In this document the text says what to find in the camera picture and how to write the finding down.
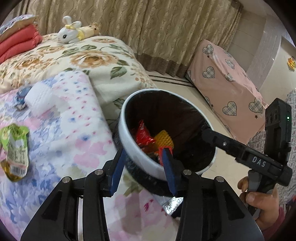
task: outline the pink fabric cover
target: pink fabric cover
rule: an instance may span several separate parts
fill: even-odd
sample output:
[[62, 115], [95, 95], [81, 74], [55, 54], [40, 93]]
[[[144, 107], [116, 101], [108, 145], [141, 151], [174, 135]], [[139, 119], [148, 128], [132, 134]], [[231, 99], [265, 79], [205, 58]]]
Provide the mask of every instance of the pink fabric cover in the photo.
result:
[[42, 36], [31, 24], [0, 43], [0, 64], [5, 60], [29, 51], [42, 41]]
[[203, 40], [187, 73], [236, 140], [247, 144], [264, 130], [268, 105], [242, 67], [221, 47]]

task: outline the floral bedding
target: floral bedding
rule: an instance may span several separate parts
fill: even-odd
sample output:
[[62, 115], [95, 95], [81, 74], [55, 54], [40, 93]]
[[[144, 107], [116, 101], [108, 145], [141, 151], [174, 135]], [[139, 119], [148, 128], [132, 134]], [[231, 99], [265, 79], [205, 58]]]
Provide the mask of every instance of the floral bedding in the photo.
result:
[[[38, 118], [29, 109], [18, 111], [13, 106], [17, 90], [0, 95], [0, 128], [16, 123], [30, 129], [27, 175], [13, 183], [0, 168], [0, 219], [17, 240], [61, 178], [84, 177], [116, 153], [86, 74], [67, 71], [43, 82], [58, 98], [56, 106]], [[104, 206], [110, 240], [176, 238], [178, 225], [126, 170], [118, 191], [104, 199]]]
[[114, 37], [96, 36], [74, 44], [43, 36], [35, 49], [0, 64], [0, 93], [36, 83], [61, 71], [81, 70], [89, 76], [109, 124], [117, 119], [124, 98], [144, 88], [154, 88], [132, 49]]

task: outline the metal screw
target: metal screw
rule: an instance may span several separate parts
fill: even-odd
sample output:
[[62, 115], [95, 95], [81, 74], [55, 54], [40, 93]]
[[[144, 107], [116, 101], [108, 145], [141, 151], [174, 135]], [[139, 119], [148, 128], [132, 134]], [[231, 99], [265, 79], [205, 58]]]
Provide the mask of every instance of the metal screw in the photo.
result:
[[70, 177], [64, 177], [63, 178], [63, 183], [68, 183], [70, 181]]
[[220, 182], [220, 183], [224, 182], [224, 178], [221, 177], [221, 176], [217, 176], [217, 177], [216, 177], [216, 180], [217, 180], [218, 182]]
[[97, 169], [97, 170], [94, 171], [94, 173], [96, 175], [102, 175], [104, 173], [104, 171], [102, 169]]
[[185, 175], [191, 175], [191, 171], [190, 171], [190, 170], [187, 170], [187, 169], [185, 169], [185, 170], [183, 171], [183, 173], [184, 173]]

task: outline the beige patterned curtain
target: beige patterned curtain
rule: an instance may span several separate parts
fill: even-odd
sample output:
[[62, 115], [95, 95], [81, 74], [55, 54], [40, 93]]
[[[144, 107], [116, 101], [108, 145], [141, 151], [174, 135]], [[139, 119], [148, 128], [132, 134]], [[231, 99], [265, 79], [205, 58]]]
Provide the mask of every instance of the beige patterned curtain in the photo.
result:
[[145, 69], [183, 77], [203, 39], [228, 49], [241, 11], [233, 0], [23, 0], [14, 15], [38, 15], [41, 34], [58, 32], [65, 15], [97, 22], [102, 35], [129, 45]]

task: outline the green snack package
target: green snack package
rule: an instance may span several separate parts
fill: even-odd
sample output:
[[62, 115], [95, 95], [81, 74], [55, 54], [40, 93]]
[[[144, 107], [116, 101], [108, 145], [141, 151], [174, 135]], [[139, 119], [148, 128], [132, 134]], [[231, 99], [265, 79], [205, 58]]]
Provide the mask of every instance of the green snack package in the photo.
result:
[[6, 159], [1, 161], [1, 166], [6, 176], [17, 182], [27, 174], [29, 167], [26, 126], [10, 124], [0, 129], [0, 140], [6, 151]]

